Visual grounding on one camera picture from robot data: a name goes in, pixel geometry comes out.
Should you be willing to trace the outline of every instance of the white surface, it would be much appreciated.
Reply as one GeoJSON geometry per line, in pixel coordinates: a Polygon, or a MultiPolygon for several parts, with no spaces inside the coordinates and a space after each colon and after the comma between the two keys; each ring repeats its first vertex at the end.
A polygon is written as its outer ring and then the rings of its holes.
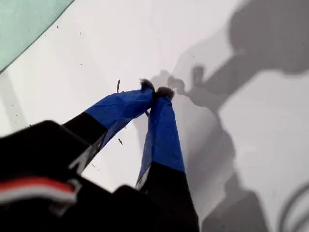
{"type": "MultiPolygon", "coordinates": [[[[217,231],[278,231],[286,201],[309,181],[308,9],[300,0],[76,0],[0,76],[0,134],[63,123],[118,79],[125,91],[172,74],[187,92],[173,104],[202,230],[218,220],[217,231]],[[192,81],[196,65],[203,80],[228,78],[210,93],[192,81]]],[[[145,115],[131,122],[84,176],[109,190],[134,186],[146,128],[145,115]]],[[[308,207],[302,199],[288,227],[308,207]]]]}

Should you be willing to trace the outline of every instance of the white stripe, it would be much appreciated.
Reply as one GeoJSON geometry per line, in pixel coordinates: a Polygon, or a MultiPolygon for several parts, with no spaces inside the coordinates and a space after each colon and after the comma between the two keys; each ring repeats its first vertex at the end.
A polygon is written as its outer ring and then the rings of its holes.
{"type": "Polygon", "coordinates": [[[37,197],[48,198],[56,202],[76,202],[75,193],[64,192],[53,187],[36,185],[0,191],[0,204],[18,200],[29,200],[37,197]]]}

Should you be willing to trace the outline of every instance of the fur trim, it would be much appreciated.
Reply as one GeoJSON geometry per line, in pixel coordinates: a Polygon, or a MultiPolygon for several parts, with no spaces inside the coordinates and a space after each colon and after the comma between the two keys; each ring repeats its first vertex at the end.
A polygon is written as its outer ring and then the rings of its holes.
{"type": "Polygon", "coordinates": [[[153,90],[153,92],[155,91],[154,85],[147,79],[141,79],[140,80],[140,88],[141,89],[151,88],[153,90]]]}
{"type": "Polygon", "coordinates": [[[155,96],[156,96],[157,98],[159,98],[159,97],[168,97],[170,100],[172,100],[173,97],[174,97],[174,94],[175,94],[174,91],[171,90],[170,88],[167,88],[167,87],[160,87],[160,88],[158,88],[158,90],[156,91],[155,96]]]}

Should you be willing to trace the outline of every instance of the teal surface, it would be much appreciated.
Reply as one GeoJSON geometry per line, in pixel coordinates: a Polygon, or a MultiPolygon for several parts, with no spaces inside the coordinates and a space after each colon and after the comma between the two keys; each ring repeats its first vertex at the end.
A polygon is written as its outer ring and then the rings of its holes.
{"type": "Polygon", "coordinates": [[[73,0],[0,0],[0,70],[25,51],[73,0]]]}

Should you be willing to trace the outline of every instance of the dark speck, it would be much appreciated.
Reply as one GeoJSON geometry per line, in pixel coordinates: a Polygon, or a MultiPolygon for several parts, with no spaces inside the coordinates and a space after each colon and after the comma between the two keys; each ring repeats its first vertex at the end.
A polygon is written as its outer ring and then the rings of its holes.
{"type": "Polygon", "coordinates": [[[117,83],[117,93],[119,93],[119,85],[120,85],[120,80],[118,80],[118,83],[117,83]]]}

